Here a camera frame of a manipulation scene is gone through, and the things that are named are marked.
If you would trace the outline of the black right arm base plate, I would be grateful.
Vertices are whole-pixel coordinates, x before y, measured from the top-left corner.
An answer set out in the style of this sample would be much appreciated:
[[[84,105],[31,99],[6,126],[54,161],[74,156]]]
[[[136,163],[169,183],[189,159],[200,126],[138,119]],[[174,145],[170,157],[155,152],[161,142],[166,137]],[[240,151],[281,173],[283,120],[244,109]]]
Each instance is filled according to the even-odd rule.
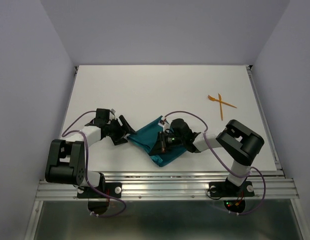
[[[212,198],[235,198],[254,197],[254,188],[251,181],[244,181],[240,186],[236,186],[228,180],[213,181],[209,183],[207,192]]]

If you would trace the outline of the aluminium front rail frame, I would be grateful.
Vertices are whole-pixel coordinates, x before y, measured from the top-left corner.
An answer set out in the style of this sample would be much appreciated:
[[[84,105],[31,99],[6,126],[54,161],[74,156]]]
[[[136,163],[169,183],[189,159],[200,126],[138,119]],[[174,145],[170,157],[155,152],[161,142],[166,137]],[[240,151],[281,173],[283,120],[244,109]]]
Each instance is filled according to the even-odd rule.
[[[299,193],[282,170],[250,181],[244,215],[226,212],[222,200],[207,196],[224,172],[107,172],[122,184],[121,203],[112,201],[107,218],[93,217],[88,200],[70,185],[38,184],[27,240],[309,240]]]

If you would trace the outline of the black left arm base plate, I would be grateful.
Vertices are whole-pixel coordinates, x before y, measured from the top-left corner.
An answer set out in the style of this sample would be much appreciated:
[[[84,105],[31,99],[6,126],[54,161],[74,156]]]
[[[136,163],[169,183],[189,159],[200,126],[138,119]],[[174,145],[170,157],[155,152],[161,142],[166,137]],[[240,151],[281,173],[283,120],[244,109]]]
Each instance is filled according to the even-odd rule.
[[[108,195],[114,198],[121,198],[122,193],[122,183],[120,182],[106,182],[104,185],[104,190],[100,187],[96,187],[99,192],[103,192],[103,195],[97,193],[89,186],[82,187],[82,193],[77,193],[78,199],[105,199],[104,195]]]

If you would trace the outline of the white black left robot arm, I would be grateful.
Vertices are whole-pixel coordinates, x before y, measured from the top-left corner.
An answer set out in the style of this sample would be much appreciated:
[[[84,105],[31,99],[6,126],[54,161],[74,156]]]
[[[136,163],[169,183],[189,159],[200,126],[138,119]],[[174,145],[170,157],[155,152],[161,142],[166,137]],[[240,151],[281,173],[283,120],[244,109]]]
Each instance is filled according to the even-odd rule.
[[[70,128],[87,114],[95,117],[81,130]],[[45,180],[49,183],[74,185],[89,188],[95,197],[107,195],[103,174],[88,170],[89,148],[110,138],[115,146],[127,143],[127,135],[135,135],[123,115],[118,118],[109,109],[91,110],[80,115],[62,133],[61,139],[54,139],[49,148],[45,168]]]

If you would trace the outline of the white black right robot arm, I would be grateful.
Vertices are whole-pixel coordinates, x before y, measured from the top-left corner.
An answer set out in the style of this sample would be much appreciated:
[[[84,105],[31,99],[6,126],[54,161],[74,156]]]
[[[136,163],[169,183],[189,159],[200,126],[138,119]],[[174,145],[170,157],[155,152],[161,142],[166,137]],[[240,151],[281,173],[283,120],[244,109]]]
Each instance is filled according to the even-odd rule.
[[[217,137],[208,138],[205,132],[194,132],[183,119],[177,118],[168,130],[158,132],[149,155],[170,154],[179,147],[196,154],[223,148],[233,158],[224,189],[228,194],[236,195],[243,189],[251,165],[264,143],[260,135],[234,119]]]

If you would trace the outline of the aluminium right side rail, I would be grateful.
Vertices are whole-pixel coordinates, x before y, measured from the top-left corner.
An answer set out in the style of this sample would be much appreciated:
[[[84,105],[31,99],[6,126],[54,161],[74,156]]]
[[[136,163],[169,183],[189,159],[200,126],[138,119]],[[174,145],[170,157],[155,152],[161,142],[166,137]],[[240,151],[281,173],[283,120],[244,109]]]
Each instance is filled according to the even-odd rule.
[[[277,153],[277,150],[276,150],[273,138],[272,138],[272,134],[271,134],[268,122],[267,122],[267,118],[265,116],[265,112],[263,110],[263,106],[262,106],[262,103],[260,101],[259,94],[258,94],[256,85],[255,85],[255,82],[254,82],[253,73],[252,73],[252,67],[253,66],[252,65],[245,65],[245,67],[246,67],[246,70],[247,70],[247,74],[248,74],[248,77],[249,77],[249,80],[250,80],[250,84],[252,86],[252,90],[253,90],[253,93],[254,93],[257,105],[258,105],[258,109],[259,109],[259,112],[260,112],[260,115],[261,115],[261,119],[262,119],[262,122],[263,122],[263,126],[264,126],[264,129],[265,129],[265,132],[266,132],[266,136],[267,136],[267,139],[268,139],[268,142],[269,142],[269,145],[270,145],[270,149],[271,149],[271,152],[272,152],[272,155],[273,155],[273,158],[274,158],[274,162],[275,162],[276,168],[280,172],[279,176],[286,177],[286,175],[284,173],[284,170],[283,170],[283,167],[282,167],[282,165],[280,163],[279,156],[278,156],[278,153]]]

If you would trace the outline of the orange plastic fork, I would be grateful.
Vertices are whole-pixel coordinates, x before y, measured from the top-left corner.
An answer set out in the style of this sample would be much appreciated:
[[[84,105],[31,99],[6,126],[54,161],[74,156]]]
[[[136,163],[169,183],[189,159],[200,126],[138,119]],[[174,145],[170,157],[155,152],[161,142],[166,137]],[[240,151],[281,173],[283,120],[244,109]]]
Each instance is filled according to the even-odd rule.
[[[230,103],[227,103],[227,102],[224,102],[224,101],[222,101],[222,100],[216,99],[216,98],[214,98],[214,97],[212,97],[212,96],[210,96],[210,95],[208,95],[208,99],[209,99],[210,101],[219,102],[219,103],[221,103],[221,104],[230,106],[230,107],[232,107],[232,108],[237,108],[236,106],[234,106],[234,105],[232,105],[232,104],[230,104]]]

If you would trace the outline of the orange plastic knife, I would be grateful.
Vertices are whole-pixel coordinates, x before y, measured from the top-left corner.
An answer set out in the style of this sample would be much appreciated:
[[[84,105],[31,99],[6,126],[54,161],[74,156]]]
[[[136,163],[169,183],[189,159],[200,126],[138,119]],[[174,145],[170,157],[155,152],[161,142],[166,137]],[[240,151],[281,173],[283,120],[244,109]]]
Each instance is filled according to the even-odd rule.
[[[221,121],[223,121],[224,117],[223,117],[223,108],[222,108],[222,96],[220,95],[220,93],[218,93],[218,100],[219,100],[219,106],[220,106]]]

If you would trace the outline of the teal cloth napkin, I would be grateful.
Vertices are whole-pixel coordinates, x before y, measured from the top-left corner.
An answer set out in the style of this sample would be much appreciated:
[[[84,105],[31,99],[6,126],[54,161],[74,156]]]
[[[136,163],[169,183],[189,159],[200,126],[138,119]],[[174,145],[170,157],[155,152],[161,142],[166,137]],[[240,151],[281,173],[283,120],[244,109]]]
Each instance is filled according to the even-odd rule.
[[[139,129],[136,134],[131,134],[127,137],[134,145],[142,148],[159,167],[164,167],[171,163],[187,150],[183,146],[177,146],[167,153],[161,153],[156,155],[150,155],[152,148],[155,146],[158,132],[163,129],[161,125],[158,125],[163,116],[159,116],[151,123]]]

